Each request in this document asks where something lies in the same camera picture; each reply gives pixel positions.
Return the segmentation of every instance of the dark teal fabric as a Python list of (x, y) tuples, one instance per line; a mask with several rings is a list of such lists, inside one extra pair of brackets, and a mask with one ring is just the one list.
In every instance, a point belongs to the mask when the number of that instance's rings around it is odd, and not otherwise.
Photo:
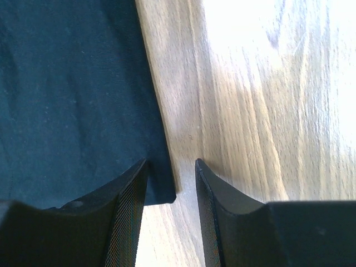
[(140, 158), (174, 181), (135, 0), (2, 0), (0, 199), (61, 206)]

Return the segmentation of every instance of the black mesh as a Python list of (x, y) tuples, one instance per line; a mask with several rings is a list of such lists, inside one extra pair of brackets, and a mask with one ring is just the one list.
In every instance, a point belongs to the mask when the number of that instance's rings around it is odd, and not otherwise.
[(199, 204), (201, 233), (204, 245), (205, 265), (220, 267), (221, 257), (219, 252), (217, 223), (214, 221), (215, 207), (213, 196), (203, 181), (199, 171), (196, 171), (196, 190)]
[(135, 265), (145, 202), (145, 186), (143, 178), (138, 176), (118, 198), (105, 267)]

